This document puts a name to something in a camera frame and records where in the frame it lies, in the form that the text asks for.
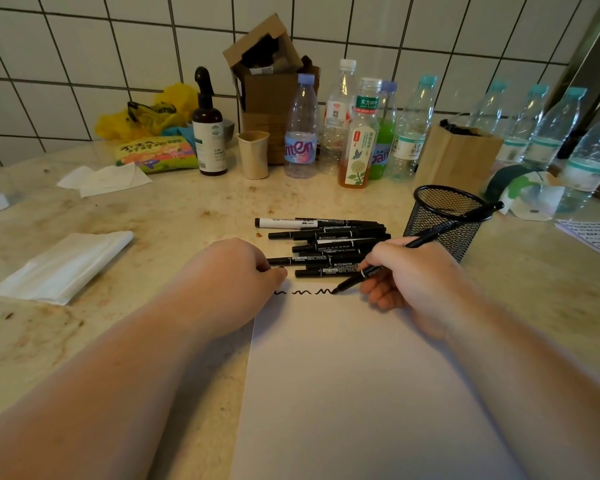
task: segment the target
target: bottle with green liquid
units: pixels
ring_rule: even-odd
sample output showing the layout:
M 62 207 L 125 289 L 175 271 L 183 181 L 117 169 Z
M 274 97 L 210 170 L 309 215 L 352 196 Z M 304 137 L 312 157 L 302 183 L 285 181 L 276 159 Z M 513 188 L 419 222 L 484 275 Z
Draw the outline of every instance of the bottle with green liquid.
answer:
M 384 174 L 386 163 L 389 160 L 389 151 L 393 142 L 395 133 L 395 120 L 398 111 L 395 108 L 395 92 L 398 90 L 398 83 L 392 80 L 382 81 L 382 93 L 380 95 L 380 104 L 378 104 L 378 119 L 380 130 L 376 140 L 373 154 L 371 156 L 371 170 L 369 178 L 379 180 Z

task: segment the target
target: hand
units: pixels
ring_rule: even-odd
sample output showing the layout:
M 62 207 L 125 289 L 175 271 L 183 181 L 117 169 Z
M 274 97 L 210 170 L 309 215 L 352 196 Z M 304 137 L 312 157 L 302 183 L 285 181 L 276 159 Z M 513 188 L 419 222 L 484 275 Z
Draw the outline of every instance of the hand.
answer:
M 183 266 L 148 306 L 213 339 L 237 330 L 262 309 L 287 277 L 252 244 L 236 237 L 209 245 Z
M 380 242 L 360 263 L 384 270 L 360 285 L 369 303 L 382 310 L 412 308 L 413 322 L 434 339 L 444 339 L 462 303 L 478 291 L 444 247 L 437 242 L 417 249 L 403 247 L 415 237 Z

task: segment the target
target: purple label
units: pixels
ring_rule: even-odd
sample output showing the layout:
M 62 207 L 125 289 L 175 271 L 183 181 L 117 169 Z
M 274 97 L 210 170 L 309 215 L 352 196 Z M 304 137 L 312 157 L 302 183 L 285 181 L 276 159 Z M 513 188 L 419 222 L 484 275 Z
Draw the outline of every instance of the purple label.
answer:
M 315 147 L 318 137 L 304 141 L 285 136 L 285 160 L 291 163 L 313 163 L 315 161 Z
M 390 150 L 391 143 L 377 143 L 373 154 L 371 154 L 371 165 L 386 165 Z

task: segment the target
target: pile of markers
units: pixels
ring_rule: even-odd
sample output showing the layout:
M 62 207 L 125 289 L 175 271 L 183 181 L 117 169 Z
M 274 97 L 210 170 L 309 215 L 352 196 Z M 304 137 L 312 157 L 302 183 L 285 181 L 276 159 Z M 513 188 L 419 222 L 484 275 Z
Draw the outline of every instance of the pile of markers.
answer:
M 256 227 L 291 229 L 270 232 L 269 239 L 299 241 L 291 247 L 293 256 L 268 258 L 272 266 L 305 266 L 296 278 L 350 276 L 371 249 L 391 239 L 384 225 L 373 221 L 338 219 L 256 219 Z

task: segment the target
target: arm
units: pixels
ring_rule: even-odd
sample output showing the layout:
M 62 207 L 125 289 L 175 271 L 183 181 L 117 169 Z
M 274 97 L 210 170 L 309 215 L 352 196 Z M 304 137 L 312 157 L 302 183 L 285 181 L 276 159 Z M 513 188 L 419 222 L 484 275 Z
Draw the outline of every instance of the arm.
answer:
M 251 320 L 287 275 L 230 239 L 0 415 L 0 480 L 144 478 L 191 359 Z
M 410 240 L 380 243 L 361 264 L 387 268 L 362 283 L 369 302 L 411 307 L 447 344 L 531 478 L 600 479 L 600 385 L 490 302 L 442 246 L 403 248 Z

